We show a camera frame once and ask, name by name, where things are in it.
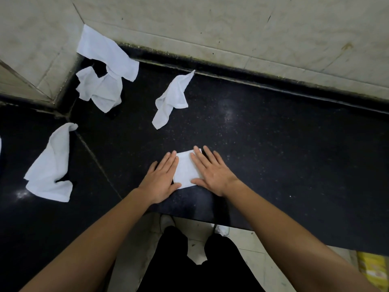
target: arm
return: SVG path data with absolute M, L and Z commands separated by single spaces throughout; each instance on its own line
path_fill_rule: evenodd
M 168 152 L 151 164 L 138 188 L 91 225 L 29 281 L 21 292 L 94 291 L 116 258 L 128 232 L 153 203 L 165 200 L 181 184 L 171 185 L 178 165 Z
M 204 179 L 191 182 L 226 197 L 247 219 L 270 257 L 296 291 L 372 291 L 367 279 L 309 231 L 241 182 L 221 156 L 194 147 L 193 162 Z

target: white sneaker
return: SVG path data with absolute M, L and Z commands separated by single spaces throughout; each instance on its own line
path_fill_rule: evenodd
M 215 226 L 215 234 L 220 234 L 223 237 L 228 237 L 230 235 L 230 228 L 224 225 L 217 224 Z
M 175 227 L 175 222 L 172 216 L 161 214 L 159 218 L 159 227 L 161 228 L 161 232 L 164 233 L 165 229 L 169 226 Z

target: crumpled white towel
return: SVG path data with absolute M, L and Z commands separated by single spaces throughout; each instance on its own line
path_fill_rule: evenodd
M 133 82 L 138 75 L 139 62 L 111 40 L 84 24 L 77 53 L 104 62 L 116 75 Z
M 169 115 L 174 107 L 188 107 L 184 91 L 194 74 L 193 70 L 192 73 L 188 73 L 187 75 L 178 75 L 169 84 L 168 89 L 166 89 L 162 96 L 157 98 L 155 105 L 157 106 L 158 111 L 153 119 L 153 125 L 156 129 L 166 125 L 169 120 Z
M 77 124 L 66 123 L 51 134 L 45 150 L 28 169 L 24 178 L 28 180 L 26 189 L 34 195 L 59 202 L 68 202 L 73 185 L 70 181 L 57 180 L 68 171 L 69 131 Z
M 197 169 L 196 165 L 191 159 L 190 153 L 195 153 L 194 150 L 179 152 L 177 157 L 179 158 L 179 162 L 177 165 L 177 169 L 173 176 L 173 182 L 180 182 L 180 188 L 187 188 L 189 186 L 194 186 L 191 183 L 193 178 L 202 178 L 200 171 Z
M 104 113 L 121 103 L 120 94 L 123 89 L 121 77 L 107 66 L 107 74 L 101 78 L 97 77 L 92 67 L 87 67 L 76 73 L 80 84 L 76 90 L 80 93 L 80 99 L 92 101 Z
M 86 24 L 81 34 L 77 52 L 89 59 L 96 59 L 107 65 L 107 74 L 98 78 L 92 67 L 76 73 L 80 84 L 76 90 L 82 100 L 92 101 L 103 112 L 121 103 L 123 89 L 121 78 L 133 82 L 139 71 L 139 62 L 128 55 L 111 39 Z

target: leg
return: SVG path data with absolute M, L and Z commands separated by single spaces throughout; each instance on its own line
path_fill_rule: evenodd
M 197 268 L 187 253 L 187 237 L 178 228 L 167 227 L 159 239 L 138 292 L 190 290 Z
M 207 261 L 202 264 L 208 282 L 218 289 L 264 291 L 239 249 L 228 238 L 212 234 L 204 246 Z

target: yellow box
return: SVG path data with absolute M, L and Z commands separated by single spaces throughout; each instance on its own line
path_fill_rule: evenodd
M 366 252 L 357 252 L 357 256 L 359 271 L 365 275 L 370 283 L 382 292 L 387 292 L 389 282 L 385 258 L 381 255 Z

